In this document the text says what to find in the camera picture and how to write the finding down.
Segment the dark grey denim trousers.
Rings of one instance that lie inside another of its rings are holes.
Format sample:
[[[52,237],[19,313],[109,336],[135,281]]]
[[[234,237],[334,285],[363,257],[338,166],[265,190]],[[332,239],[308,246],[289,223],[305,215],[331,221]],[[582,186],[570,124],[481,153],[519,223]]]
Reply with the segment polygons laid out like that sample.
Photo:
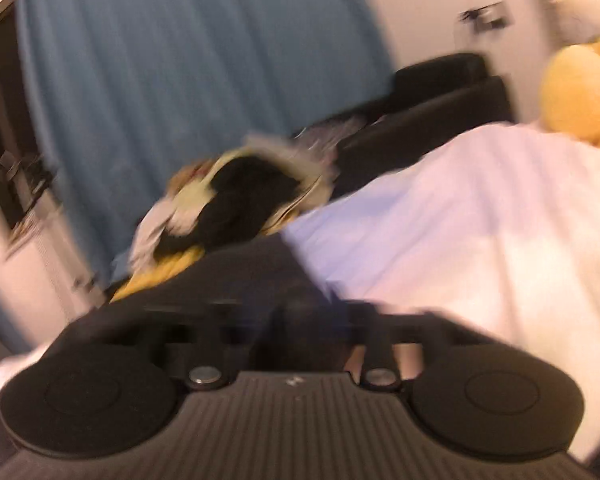
[[[254,346],[256,370],[291,370],[279,343],[279,308],[293,301],[319,304],[329,300],[302,266],[296,252],[275,234],[230,246],[170,278],[120,301],[111,301],[71,323],[47,350],[49,356],[87,344],[121,344],[132,330],[146,327],[150,306],[198,308],[203,304],[241,304],[270,317]],[[341,370],[351,349],[329,358]]]

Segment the pile of mixed clothes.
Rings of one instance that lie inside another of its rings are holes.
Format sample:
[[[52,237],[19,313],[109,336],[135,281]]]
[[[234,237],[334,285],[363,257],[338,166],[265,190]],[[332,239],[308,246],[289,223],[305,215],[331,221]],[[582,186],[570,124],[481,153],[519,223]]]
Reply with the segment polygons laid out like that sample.
[[[279,231],[328,203],[337,143],[250,133],[216,159],[183,167],[138,224],[120,301],[154,288],[221,248]]]

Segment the white bed sheet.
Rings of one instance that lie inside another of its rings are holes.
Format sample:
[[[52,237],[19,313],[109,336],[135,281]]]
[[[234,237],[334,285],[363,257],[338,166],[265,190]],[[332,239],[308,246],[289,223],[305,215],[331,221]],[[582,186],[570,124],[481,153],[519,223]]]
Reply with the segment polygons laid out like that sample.
[[[571,453],[600,449],[600,148],[480,127],[278,234],[326,295],[431,308],[569,374],[584,395]],[[0,389],[52,343],[1,362]]]

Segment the blue curtain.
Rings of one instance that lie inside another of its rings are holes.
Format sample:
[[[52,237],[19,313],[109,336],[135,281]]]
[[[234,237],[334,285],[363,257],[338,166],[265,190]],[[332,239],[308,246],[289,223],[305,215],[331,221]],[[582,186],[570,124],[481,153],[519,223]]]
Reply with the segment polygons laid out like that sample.
[[[16,0],[36,140],[99,281],[186,162],[385,94],[366,0]]]

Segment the dark window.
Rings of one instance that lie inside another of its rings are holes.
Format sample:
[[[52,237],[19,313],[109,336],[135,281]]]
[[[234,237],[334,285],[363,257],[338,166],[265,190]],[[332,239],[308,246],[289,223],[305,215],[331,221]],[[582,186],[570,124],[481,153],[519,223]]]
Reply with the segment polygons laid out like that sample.
[[[0,12],[0,211],[10,230],[20,227],[53,177],[32,125],[11,3]]]

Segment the yellow plush toy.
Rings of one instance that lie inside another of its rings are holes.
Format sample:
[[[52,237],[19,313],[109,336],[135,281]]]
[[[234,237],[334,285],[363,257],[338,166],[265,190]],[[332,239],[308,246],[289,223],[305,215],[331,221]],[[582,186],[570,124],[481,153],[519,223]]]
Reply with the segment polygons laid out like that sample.
[[[545,70],[541,122],[600,148],[600,39],[559,50]]]

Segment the wall power socket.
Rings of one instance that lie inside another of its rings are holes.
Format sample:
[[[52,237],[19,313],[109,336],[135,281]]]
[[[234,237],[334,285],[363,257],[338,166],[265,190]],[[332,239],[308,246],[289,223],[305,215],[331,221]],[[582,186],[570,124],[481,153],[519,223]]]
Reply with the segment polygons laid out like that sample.
[[[471,8],[458,17],[461,23],[467,23],[475,35],[492,30],[501,30],[510,25],[507,4],[504,0]]]

